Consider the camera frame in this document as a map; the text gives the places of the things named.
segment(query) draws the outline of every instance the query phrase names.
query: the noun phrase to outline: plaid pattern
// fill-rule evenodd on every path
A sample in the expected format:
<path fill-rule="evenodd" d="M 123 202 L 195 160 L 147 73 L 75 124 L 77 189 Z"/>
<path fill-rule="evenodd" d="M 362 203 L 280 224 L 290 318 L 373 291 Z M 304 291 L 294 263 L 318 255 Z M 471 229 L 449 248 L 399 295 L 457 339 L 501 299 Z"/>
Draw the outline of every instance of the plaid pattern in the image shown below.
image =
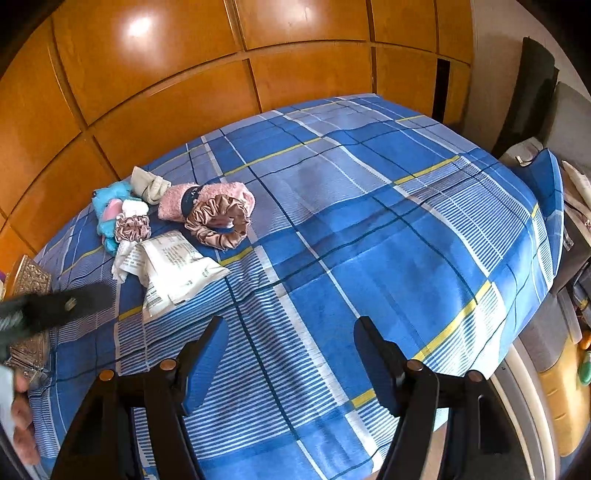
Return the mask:
<path fill-rule="evenodd" d="M 263 113 L 148 169 L 173 184 L 246 183 L 256 198 L 248 239 L 220 252 L 151 210 L 153 235 L 180 229 L 232 273 L 147 325 L 144 291 L 130 275 L 112 283 L 110 311 L 51 333 L 50 382 L 31 394 L 48 470 L 101 369 L 144 371 L 219 314 L 228 349 L 186 420 L 207 477 L 364 478 L 381 466 L 396 420 L 358 358 L 355 319 L 370 315 L 386 339 L 436 371 L 490 376 L 555 272 L 541 207 L 519 178 L 376 95 Z M 40 252 L 54 288 L 110 279 L 95 223 L 86 208 Z M 135 418 L 155 478 L 145 412 Z"/>

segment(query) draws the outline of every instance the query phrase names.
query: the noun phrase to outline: pink towel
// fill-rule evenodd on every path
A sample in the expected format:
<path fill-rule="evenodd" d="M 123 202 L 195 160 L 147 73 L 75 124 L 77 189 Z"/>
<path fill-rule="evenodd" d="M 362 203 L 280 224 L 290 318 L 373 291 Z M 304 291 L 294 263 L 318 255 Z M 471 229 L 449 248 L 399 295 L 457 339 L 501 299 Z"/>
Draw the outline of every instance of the pink towel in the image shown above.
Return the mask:
<path fill-rule="evenodd" d="M 234 198 L 244 205 L 247 218 L 250 217 L 255 207 L 255 198 L 243 183 L 234 181 L 232 183 L 211 183 L 198 186 L 196 183 L 183 183 L 173 185 L 165 193 L 158 205 L 158 218 L 171 220 L 173 222 L 184 222 L 186 216 L 198 202 L 207 202 L 217 195 L 226 195 Z M 185 208 L 183 216 L 183 204 L 190 202 Z M 231 228 L 232 219 L 228 216 L 218 215 L 210 218 L 207 224 L 210 228 Z"/>

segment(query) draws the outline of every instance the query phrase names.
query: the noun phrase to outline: wooden panel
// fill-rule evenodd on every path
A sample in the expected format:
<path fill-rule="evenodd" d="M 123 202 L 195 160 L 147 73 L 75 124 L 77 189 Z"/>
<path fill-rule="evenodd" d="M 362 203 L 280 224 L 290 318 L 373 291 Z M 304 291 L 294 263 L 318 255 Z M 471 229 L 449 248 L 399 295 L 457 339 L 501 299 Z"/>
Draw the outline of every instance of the wooden panel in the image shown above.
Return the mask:
<path fill-rule="evenodd" d="M 376 41 L 437 51 L 433 0 L 372 0 Z"/>
<path fill-rule="evenodd" d="M 378 94 L 386 100 L 433 113 L 437 57 L 432 53 L 398 47 L 376 47 Z"/>
<path fill-rule="evenodd" d="M 246 47 L 306 40 L 369 40 L 365 0 L 236 0 Z"/>
<path fill-rule="evenodd" d="M 0 232 L 0 270 L 5 274 L 10 273 L 14 263 L 20 260 L 23 254 L 35 256 L 35 252 L 20 239 L 10 222 L 7 222 Z"/>
<path fill-rule="evenodd" d="M 78 133 L 47 50 L 48 22 L 36 29 L 0 79 L 0 208 L 5 213 Z"/>
<path fill-rule="evenodd" d="M 372 90 L 366 44 L 301 44 L 253 56 L 251 63 L 263 111 Z"/>
<path fill-rule="evenodd" d="M 121 178 L 183 143 L 259 113 L 248 65 L 198 73 L 151 96 L 138 96 L 100 119 L 95 137 Z"/>
<path fill-rule="evenodd" d="M 33 248 L 43 246 L 90 203 L 92 191 L 117 179 L 100 162 L 89 141 L 78 138 L 39 175 L 10 222 Z"/>
<path fill-rule="evenodd" d="M 237 50 L 223 0 L 67 0 L 54 21 L 88 123 L 165 77 Z"/>
<path fill-rule="evenodd" d="M 470 67 L 457 61 L 451 62 L 445 114 L 443 115 L 444 124 L 458 125 L 462 121 L 469 87 Z"/>
<path fill-rule="evenodd" d="M 436 0 L 439 53 L 472 62 L 472 7 L 470 0 Z"/>

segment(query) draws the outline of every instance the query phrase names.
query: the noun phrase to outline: gray cushion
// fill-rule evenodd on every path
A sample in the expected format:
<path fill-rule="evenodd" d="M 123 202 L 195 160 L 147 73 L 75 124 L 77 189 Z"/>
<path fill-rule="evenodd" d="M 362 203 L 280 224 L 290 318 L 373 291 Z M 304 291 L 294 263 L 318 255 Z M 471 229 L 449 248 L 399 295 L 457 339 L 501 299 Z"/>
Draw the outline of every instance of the gray cushion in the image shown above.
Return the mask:
<path fill-rule="evenodd" d="M 556 363 L 568 337 L 569 329 L 562 309 L 551 293 L 519 334 L 538 372 L 544 372 Z"/>
<path fill-rule="evenodd" d="M 540 141 L 558 158 L 591 173 L 591 102 L 558 82 L 540 132 Z"/>

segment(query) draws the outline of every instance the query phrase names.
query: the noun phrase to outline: hair scrunchie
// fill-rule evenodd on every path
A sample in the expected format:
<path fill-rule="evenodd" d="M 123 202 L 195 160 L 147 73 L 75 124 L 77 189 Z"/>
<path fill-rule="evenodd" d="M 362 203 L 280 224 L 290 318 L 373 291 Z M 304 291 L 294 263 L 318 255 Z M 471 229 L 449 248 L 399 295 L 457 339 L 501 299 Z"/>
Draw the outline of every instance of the hair scrunchie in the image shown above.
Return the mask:
<path fill-rule="evenodd" d="M 115 223 L 115 240 L 119 243 L 122 240 L 141 242 L 150 238 L 151 235 L 152 229 L 147 215 L 118 216 Z"/>
<path fill-rule="evenodd" d="M 211 220 L 220 215 L 231 218 L 232 232 L 218 233 L 207 227 Z M 185 228 L 204 245 L 227 250 L 236 248 L 246 237 L 246 227 L 250 225 L 244 203 L 228 195 L 216 195 L 206 202 L 198 202 L 185 220 Z"/>

